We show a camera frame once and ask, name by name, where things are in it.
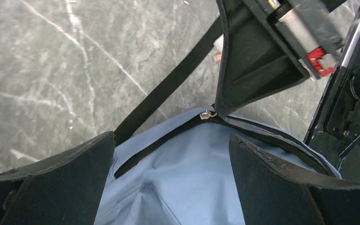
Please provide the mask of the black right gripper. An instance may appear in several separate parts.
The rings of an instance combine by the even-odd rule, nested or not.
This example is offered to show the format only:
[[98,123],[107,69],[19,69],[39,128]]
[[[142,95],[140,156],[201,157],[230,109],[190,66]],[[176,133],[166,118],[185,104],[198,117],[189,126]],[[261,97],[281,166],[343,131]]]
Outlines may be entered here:
[[215,109],[254,101],[335,71],[343,38],[330,17],[342,0],[219,0],[223,51]]

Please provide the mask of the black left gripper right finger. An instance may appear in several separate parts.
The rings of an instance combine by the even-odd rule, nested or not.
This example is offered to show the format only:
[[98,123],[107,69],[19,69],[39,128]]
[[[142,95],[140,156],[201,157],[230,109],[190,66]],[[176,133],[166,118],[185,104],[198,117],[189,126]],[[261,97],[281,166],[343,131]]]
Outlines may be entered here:
[[360,225],[360,184],[313,172],[231,135],[230,161],[247,225]]

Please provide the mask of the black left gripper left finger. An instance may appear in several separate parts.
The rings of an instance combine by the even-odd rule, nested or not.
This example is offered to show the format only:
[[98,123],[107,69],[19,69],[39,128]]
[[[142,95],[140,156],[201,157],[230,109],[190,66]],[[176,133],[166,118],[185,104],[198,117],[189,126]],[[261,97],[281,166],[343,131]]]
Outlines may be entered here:
[[0,174],[0,225],[91,225],[116,137],[104,132],[72,149]]

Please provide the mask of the blue backpack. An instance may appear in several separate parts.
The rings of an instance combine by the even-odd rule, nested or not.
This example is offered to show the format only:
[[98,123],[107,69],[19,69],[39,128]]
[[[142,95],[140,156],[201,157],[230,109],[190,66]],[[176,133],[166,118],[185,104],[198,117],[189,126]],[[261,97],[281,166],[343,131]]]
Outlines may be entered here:
[[186,58],[116,130],[118,145],[94,223],[97,225],[246,225],[230,161],[231,135],[297,166],[341,178],[294,136],[252,120],[195,109],[133,136],[198,66],[223,33],[218,18]]

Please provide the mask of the yellow highlighter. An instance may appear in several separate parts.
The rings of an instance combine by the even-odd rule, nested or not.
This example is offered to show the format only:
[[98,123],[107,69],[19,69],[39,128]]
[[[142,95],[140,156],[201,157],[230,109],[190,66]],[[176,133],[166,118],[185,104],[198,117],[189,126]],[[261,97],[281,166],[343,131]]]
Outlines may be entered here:
[[214,41],[214,47],[217,49],[218,52],[223,52],[224,47],[224,35],[220,35],[215,41]]

